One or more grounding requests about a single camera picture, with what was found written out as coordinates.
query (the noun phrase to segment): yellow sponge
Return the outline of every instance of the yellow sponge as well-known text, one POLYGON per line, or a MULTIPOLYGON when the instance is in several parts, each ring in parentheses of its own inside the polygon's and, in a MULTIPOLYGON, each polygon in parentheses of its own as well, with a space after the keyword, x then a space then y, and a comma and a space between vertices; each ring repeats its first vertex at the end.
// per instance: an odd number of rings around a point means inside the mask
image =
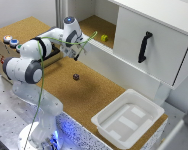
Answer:
POLYGON ((106 42, 106 41, 108 40, 108 36, 105 35, 105 34, 103 34, 103 35, 101 36, 101 40, 104 41, 104 42, 106 42))

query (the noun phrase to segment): door handle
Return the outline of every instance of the door handle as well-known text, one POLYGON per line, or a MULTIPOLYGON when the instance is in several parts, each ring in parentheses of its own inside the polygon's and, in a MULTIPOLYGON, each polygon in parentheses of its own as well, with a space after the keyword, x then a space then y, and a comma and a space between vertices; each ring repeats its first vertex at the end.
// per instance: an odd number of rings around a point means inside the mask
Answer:
POLYGON ((146 57, 144 56, 144 54, 145 54, 145 49, 147 46, 147 40, 149 38, 151 38, 152 36, 153 36, 152 33, 148 32, 148 31, 146 32, 146 35, 144 36, 143 41, 141 43, 141 49, 140 49, 140 53, 138 56, 138 63, 142 63, 143 61, 146 60, 146 57))

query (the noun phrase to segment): white plastic bin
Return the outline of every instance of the white plastic bin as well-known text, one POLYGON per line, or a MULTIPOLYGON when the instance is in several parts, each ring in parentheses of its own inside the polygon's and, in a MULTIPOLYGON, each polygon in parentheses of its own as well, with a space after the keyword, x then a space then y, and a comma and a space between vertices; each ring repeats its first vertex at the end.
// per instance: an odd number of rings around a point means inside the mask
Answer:
POLYGON ((163 113, 163 108, 129 89, 97 113, 91 121, 113 145, 129 149, 163 113))

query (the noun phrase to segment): cable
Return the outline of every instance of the cable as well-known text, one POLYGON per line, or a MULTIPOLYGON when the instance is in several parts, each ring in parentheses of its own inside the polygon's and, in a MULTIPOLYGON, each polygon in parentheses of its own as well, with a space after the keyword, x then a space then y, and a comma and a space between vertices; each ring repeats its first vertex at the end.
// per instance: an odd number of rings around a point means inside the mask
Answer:
MULTIPOLYGON (((60 42, 62 42, 62 43, 73 44, 73 45, 79 45, 79 44, 83 44, 83 43, 84 43, 83 47, 81 48, 80 52, 78 53, 78 57, 79 57, 79 54, 80 54, 81 51, 83 50, 84 46, 88 43, 88 41, 90 41, 91 39, 93 39, 96 35, 97 35, 97 31, 95 31, 95 32, 88 38, 88 40, 86 40, 85 42, 81 42, 81 43, 69 43, 69 42, 64 42, 64 41, 61 41, 61 40, 58 40, 58 39, 55 39, 55 38, 51 38, 51 37, 42 37, 42 39, 44 39, 44 38, 49 38, 49 39, 53 39, 53 40, 60 41, 60 42)), ((35 119, 36 119, 36 116, 37 116, 38 111, 39 111, 39 108, 40 108, 40 104, 41 104, 41 95, 42 95, 42 92, 43 92, 43 85, 44 85, 44 65, 43 65, 43 57, 42 57, 42 54, 41 54, 41 48, 40 48, 39 41, 38 41, 38 49, 39 49, 39 54, 40 54, 40 57, 41 57, 42 85, 41 85, 41 92, 40 92, 40 95, 39 95, 38 107, 37 107, 37 110, 36 110, 36 114, 34 115, 34 119, 33 119, 33 121, 32 121, 30 130, 29 130, 29 133, 28 133, 26 142, 25 142, 24 150, 25 150, 25 148, 26 148, 26 146, 27 146, 27 141, 28 141, 29 135, 30 135, 30 133, 31 133, 31 130, 32 130, 34 121, 35 121, 35 119)))
POLYGON ((32 126, 33 126, 33 123, 36 119, 36 116, 38 114, 38 110, 40 108, 40 104, 41 104, 41 95, 42 95, 42 92, 43 92, 43 85, 44 85, 44 65, 43 65, 43 58, 42 58, 42 54, 41 54, 41 48, 40 48, 40 45, 39 45, 39 41, 38 41, 38 49, 39 49, 39 53, 40 53, 40 56, 41 56, 41 67, 42 67, 42 85, 41 85, 41 92, 40 92, 40 95, 39 95, 39 101, 38 101, 38 107, 37 107, 37 110, 36 110, 36 114, 34 115, 34 119, 32 121, 32 124, 31 124, 31 127, 30 127, 30 130, 29 130, 29 133, 28 133, 28 136, 27 136, 27 140, 29 138, 29 135, 31 133, 31 130, 32 130, 32 126))

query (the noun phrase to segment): white cabinet door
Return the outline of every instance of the white cabinet door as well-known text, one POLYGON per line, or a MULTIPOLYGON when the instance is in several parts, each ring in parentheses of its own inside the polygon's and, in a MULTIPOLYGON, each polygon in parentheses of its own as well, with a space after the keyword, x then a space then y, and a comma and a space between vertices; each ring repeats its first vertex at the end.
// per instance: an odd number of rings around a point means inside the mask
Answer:
POLYGON ((187 49, 187 35, 120 7, 113 48, 115 55, 173 85, 187 49), (147 40, 146 60, 138 63, 147 31, 153 36, 147 40))

